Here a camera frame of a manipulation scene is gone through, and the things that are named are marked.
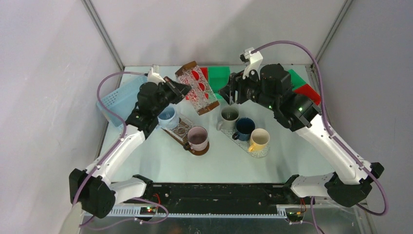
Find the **brown ended acrylic rack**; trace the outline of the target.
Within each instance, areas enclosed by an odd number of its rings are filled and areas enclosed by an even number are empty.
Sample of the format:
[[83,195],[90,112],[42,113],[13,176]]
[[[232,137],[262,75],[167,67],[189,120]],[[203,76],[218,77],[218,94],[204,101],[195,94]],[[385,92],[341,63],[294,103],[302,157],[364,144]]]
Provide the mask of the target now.
[[175,76],[180,83],[191,86],[186,97],[198,115],[206,114],[219,106],[209,82],[195,61],[183,65],[175,72]]

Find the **grey mug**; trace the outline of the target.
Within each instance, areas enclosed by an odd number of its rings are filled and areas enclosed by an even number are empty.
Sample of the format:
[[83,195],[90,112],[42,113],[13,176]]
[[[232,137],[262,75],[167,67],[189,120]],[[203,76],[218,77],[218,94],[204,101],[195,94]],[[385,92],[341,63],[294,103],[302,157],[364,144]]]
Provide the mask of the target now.
[[235,128],[239,116],[239,110],[236,107],[224,107],[220,112],[220,119],[216,126],[217,131],[232,131]]

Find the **light blue mug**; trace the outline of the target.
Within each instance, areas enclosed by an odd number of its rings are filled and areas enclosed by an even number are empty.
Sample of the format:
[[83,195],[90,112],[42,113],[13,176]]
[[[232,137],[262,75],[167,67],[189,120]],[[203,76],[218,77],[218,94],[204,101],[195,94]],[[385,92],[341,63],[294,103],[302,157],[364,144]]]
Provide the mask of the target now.
[[171,130],[179,124],[179,114],[173,106],[166,107],[158,115],[158,124],[162,129]]

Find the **dark blue mug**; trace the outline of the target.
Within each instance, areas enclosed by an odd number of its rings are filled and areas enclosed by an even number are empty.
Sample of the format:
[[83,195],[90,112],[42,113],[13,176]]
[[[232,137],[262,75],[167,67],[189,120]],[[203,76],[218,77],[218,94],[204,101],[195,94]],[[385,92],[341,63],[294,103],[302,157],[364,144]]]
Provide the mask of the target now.
[[249,141],[252,132],[255,130],[255,122],[247,117],[237,120],[235,124],[235,133],[232,135],[233,140]]

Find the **clear acrylic holder rack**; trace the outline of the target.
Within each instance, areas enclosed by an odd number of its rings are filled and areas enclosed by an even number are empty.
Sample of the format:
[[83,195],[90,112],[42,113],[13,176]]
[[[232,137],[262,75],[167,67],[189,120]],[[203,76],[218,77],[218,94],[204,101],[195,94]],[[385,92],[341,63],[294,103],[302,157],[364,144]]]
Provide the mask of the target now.
[[184,146],[188,142],[188,132],[194,127],[193,122],[185,115],[179,114],[178,125],[173,129],[164,129],[169,136]]

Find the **mauve pink mug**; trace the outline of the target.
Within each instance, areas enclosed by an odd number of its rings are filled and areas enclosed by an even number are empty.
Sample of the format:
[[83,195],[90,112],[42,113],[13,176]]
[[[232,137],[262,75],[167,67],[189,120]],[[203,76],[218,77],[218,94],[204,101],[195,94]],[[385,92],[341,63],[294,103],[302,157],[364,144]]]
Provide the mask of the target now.
[[202,151],[206,149],[209,140],[208,140],[208,133],[204,127],[201,126],[194,126],[192,127],[187,134],[188,141],[183,146],[185,150],[194,150],[194,151]]

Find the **cream yellow mug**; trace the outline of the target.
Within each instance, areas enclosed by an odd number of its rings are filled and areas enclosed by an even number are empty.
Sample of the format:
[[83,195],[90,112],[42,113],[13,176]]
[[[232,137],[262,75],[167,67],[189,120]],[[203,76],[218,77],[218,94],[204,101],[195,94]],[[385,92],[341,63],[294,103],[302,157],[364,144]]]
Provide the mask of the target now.
[[258,128],[253,130],[249,140],[248,152],[255,152],[264,149],[270,142],[270,134],[267,130]]

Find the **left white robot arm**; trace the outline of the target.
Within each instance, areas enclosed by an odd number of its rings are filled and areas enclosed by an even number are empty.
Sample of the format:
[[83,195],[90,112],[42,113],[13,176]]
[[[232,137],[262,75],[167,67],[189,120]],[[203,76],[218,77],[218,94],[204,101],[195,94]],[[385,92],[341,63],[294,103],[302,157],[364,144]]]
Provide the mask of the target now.
[[164,77],[161,82],[147,81],[137,93],[137,102],[126,120],[118,140],[85,169],[73,169],[69,175],[70,199],[73,205],[95,217],[104,218],[114,205],[137,198],[152,201],[154,190],[149,180],[133,176],[123,182],[112,181],[114,174],[158,125],[158,116],[171,104],[178,104],[191,91],[191,86]]

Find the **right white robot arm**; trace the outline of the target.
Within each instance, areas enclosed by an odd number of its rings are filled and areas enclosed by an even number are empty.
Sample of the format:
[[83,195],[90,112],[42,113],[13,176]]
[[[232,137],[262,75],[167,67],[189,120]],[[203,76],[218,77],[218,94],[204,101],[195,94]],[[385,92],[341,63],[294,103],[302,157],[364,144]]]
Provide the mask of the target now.
[[232,73],[219,90],[228,104],[257,103],[273,112],[275,120],[313,145],[329,162],[333,172],[319,176],[293,175],[283,197],[295,204],[302,197],[327,197],[344,207],[363,201],[372,190],[383,166],[363,160],[329,125],[324,125],[320,108],[307,96],[292,89],[290,73],[280,64],[260,71]]

